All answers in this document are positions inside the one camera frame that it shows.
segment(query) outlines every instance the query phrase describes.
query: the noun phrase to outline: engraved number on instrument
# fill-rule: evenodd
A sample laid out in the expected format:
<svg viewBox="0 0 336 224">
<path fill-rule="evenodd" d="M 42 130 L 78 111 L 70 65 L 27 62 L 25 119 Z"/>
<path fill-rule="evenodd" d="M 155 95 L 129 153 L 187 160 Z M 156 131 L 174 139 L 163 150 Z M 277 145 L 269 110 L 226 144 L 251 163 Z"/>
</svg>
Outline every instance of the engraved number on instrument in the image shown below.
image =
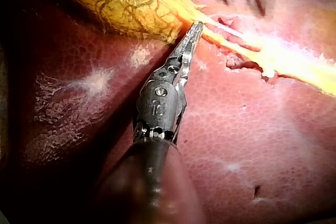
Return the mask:
<svg viewBox="0 0 336 224">
<path fill-rule="evenodd" d="M 153 111 L 152 115 L 163 115 L 164 107 L 160 104 L 159 100 L 153 100 Z"/>
</svg>

